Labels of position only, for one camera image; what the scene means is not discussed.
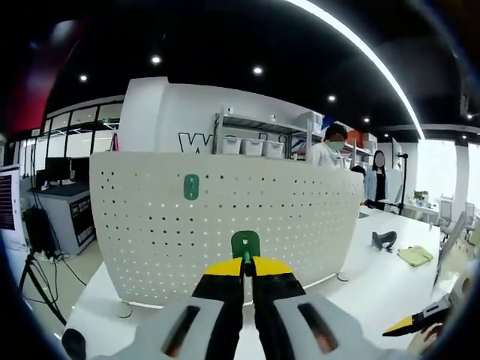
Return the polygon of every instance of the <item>white desk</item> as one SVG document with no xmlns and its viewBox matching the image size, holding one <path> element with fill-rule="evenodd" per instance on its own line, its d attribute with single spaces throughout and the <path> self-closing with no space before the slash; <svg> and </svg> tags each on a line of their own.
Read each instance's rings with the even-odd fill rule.
<svg viewBox="0 0 480 360">
<path fill-rule="evenodd" d="M 382 337 L 388 327 L 405 316 L 418 312 L 431 303 L 431 291 L 437 271 L 440 230 L 406 217 L 372 210 L 357 220 L 352 244 L 342 272 L 349 282 L 331 279 L 312 286 L 308 293 L 322 293 L 361 323 L 364 335 L 380 347 L 406 349 L 412 335 Z M 371 246 L 371 233 L 395 230 L 398 234 L 394 249 L 421 245 L 434 255 L 434 260 L 412 268 L 394 253 L 379 252 Z M 122 303 L 116 294 L 104 264 L 89 281 L 70 315 L 67 328 L 79 330 L 87 343 L 87 357 L 110 355 L 134 339 L 135 328 L 155 309 Z M 235 359 L 264 359 L 262 346 L 254 325 L 252 306 L 244 307 L 244 327 L 240 334 Z"/>
<path fill-rule="evenodd" d="M 415 212 L 415 218 L 417 218 L 418 213 L 426 214 L 427 215 L 427 223 L 436 223 L 438 221 L 438 216 L 440 214 L 440 207 L 437 203 L 433 203 L 431 208 L 427 206 L 418 206 L 416 203 L 413 202 L 405 202 L 403 204 L 403 208 L 407 210 L 412 210 Z"/>
</svg>

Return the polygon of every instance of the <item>white perforated partition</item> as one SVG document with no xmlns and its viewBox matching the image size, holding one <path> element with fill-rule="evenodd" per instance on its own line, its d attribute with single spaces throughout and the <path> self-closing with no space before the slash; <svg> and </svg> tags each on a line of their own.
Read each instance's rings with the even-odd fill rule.
<svg viewBox="0 0 480 360">
<path fill-rule="evenodd" d="M 184 196 L 188 174 L 199 176 L 194 201 Z M 304 286 L 334 274 L 363 191 L 355 172 L 235 155 L 96 153 L 90 179 L 117 293 L 149 305 L 189 296 L 207 266 L 231 259 L 239 230 L 256 231 L 261 255 L 285 259 Z"/>
</svg>

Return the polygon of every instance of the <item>ceiling light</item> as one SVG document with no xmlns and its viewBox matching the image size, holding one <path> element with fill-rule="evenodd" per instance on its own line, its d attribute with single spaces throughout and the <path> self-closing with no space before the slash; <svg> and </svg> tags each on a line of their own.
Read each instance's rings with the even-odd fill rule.
<svg viewBox="0 0 480 360">
<path fill-rule="evenodd" d="M 158 56 L 158 55 L 153 55 L 153 56 L 151 57 L 151 62 L 152 62 L 153 64 L 160 64 L 161 61 L 162 61 L 162 59 L 161 59 L 161 57 Z"/>
<path fill-rule="evenodd" d="M 332 28 L 340 32 L 345 38 L 350 40 L 356 47 L 358 47 L 380 70 L 383 76 L 388 80 L 391 87 L 397 92 L 398 97 L 402 100 L 403 105 L 406 108 L 406 111 L 409 113 L 410 117 L 412 118 L 413 124 L 417 129 L 418 136 L 420 139 L 424 140 L 425 135 L 423 134 L 422 128 L 420 127 L 419 120 L 413 111 L 412 105 L 407 99 L 404 91 L 398 84 L 397 80 L 393 77 L 390 70 L 382 63 L 380 58 L 372 51 L 370 47 L 364 41 L 358 37 L 352 30 L 350 30 L 347 26 L 345 26 L 341 21 L 324 11 L 323 9 L 319 8 L 315 4 L 312 4 L 308 0 L 287 0 L 288 2 L 297 5 L 298 7 L 308 11 L 309 13 L 315 15 L 319 19 L 323 20 L 325 23 L 329 24 Z"/>
<path fill-rule="evenodd" d="M 261 75 L 263 73 L 263 69 L 260 66 L 256 66 L 253 68 L 253 73 L 255 75 Z"/>
</svg>

